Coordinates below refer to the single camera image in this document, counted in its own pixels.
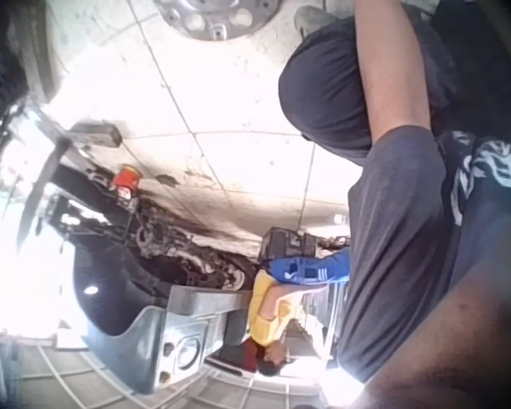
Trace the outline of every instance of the knee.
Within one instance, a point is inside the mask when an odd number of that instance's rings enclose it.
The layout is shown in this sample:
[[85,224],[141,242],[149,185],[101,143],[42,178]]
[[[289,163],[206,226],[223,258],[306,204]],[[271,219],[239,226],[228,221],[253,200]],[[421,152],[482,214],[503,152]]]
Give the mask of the knee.
[[296,53],[280,75],[278,97],[285,117],[306,135],[366,120],[355,41],[330,37]]

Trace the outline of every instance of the shoe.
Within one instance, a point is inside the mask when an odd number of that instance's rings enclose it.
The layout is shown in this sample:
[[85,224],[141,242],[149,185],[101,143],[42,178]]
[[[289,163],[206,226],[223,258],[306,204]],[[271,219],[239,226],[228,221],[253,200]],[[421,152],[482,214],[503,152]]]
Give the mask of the shoe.
[[293,18],[294,26],[303,40],[313,32],[317,32],[320,28],[324,28],[337,20],[339,19],[333,14],[314,6],[298,8]]

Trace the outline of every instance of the hair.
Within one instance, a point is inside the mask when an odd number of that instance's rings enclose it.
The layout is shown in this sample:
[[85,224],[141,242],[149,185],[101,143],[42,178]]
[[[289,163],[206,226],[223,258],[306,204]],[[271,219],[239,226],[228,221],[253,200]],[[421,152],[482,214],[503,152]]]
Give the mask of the hair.
[[258,358],[255,362],[257,364],[257,371],[265,377],[274,377],[279,375],[280,371],[282,371],[282,368],[284,368],[288,363],[288,361],[285,360],[278,365],[274,365],[272,362],[263,360],[261,358]]
[[257,347],[257,352],[255,353],[255,364],[257,365],[257,371],[265,376],[265,377],[274,377],[282,371],[289,362],[285,360],[278,365],[274,365],[272,362],[265,360],[265,347],[262,347],[259,343],[252,340],[252,342]]

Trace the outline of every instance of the garage floor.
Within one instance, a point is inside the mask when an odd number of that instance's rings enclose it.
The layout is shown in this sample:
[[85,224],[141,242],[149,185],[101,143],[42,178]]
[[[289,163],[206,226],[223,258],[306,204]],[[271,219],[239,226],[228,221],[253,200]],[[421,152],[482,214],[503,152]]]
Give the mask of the garage floor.
[[[415,3],[431,12],[438,2]],[[119,149],[92,149],[98,162],[134,164],[159,203],[230,250],[254,255],[271,226],[349,234],[347,192],[361,169],[305,141],[278,103],[278,76],[301,41],[293,14],[321,0],[284,0],[258,32],[222,43],[183,37],[153,0],[48,4],[62,111],[123,132]]]

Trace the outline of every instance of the dark pants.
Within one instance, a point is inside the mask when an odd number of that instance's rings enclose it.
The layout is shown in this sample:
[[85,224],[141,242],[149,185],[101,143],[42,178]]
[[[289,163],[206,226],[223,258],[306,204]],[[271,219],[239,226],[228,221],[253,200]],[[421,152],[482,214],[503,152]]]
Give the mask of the dark pants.
[[[418,36],[432,111],[433,133],[458,92],[454,62],[437,33],[407,8]],[[363,164],[371,147],[359,74],[354,18],[339,20],[308,36],[278,82],[284,115],[310,141]]]

